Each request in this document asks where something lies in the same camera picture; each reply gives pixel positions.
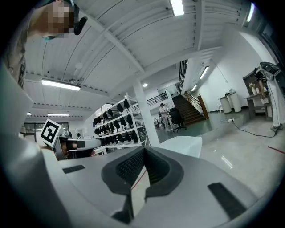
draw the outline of black chair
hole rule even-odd
[[[169,112],[171,118],[172,118],[172,122],[174,124],[177,124],[178,127],[173,129],[173,132],[177,129],[177,132],[181,129],[181,128],[185,128],[185,130],[187,129],[187,127],[184,124],[184,116],[180,114],[179,110],[177,108],[172,108],[170,109]]]

